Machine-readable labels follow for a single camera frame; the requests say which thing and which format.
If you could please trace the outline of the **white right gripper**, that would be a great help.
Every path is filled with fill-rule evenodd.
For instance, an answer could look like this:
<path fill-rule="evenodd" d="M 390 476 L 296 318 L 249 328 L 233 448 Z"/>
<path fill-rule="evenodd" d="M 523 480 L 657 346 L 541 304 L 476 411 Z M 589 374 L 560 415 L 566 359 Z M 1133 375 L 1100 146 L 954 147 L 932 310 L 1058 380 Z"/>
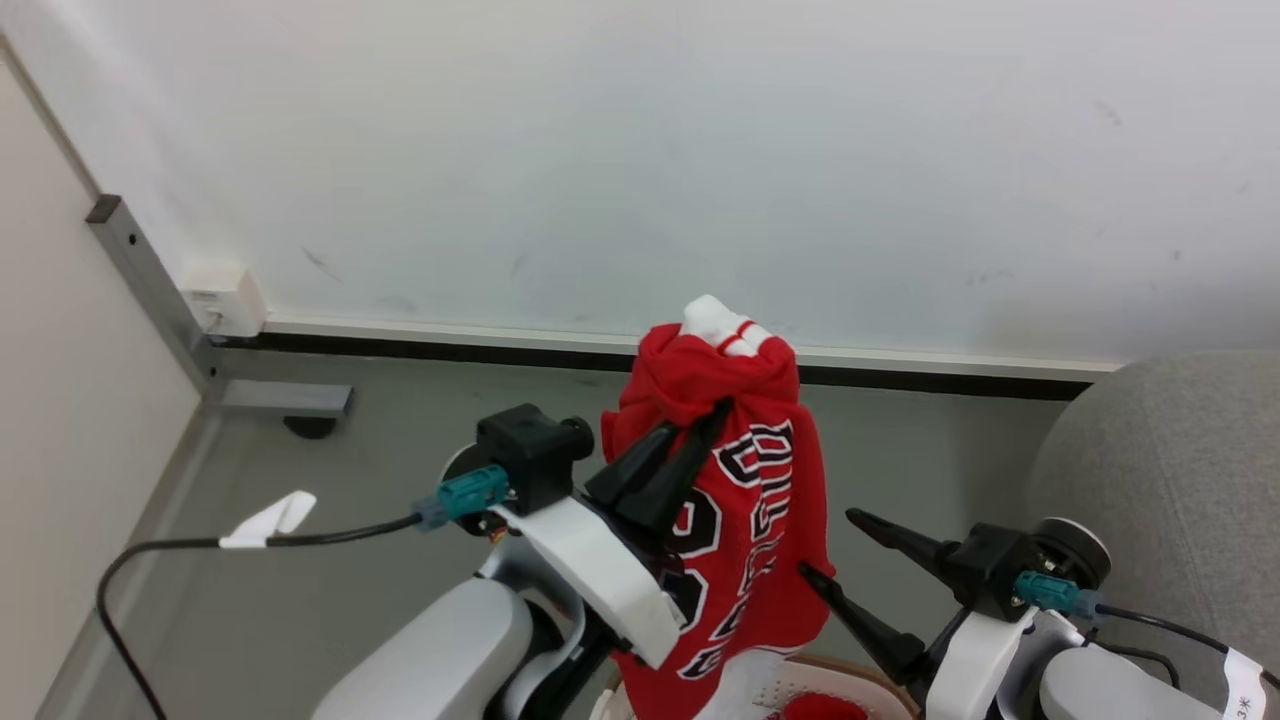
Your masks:
<path fill-rule="evenodd" d="M 846 519 L 879 546 L 905 555 L 938 582 L 950 583 L 945 564 L 960 547 L 959 542 L 932 539 L 861 509 L 847 509 Z M 833 577 L 809 562 L 800 562 L 797 568 L 891 682 L 909 685 L 922 675 L 928 660 L 923 641 L 897 632 L 852 602 Z M 925 696 L 924 717 L 984 719 L 1036 614 L 1034 609 L 1024 609 L 1020 618 L 1006 621 L 970 612 L 951 635 Z"/>

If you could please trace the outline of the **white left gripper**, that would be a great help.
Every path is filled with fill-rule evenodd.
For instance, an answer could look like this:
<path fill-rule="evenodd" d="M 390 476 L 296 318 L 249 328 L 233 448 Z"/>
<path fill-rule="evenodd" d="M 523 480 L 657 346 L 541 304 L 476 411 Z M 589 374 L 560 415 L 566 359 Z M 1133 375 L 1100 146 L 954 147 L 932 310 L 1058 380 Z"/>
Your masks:
<path fill-rule="evenodd" d="M 728 420 L 721 398 L 686 427 L 662 421 L 585 484 L 607 507 L 622 500 L 622 519 L 663 538 L 673 528 Z M 503 505 L 495 515 L 545 560 L 648 666 L 659 667 L 678 643 L 684 615 L 658 580 L 596 512 L 570 496 L 526 516 Z"/>

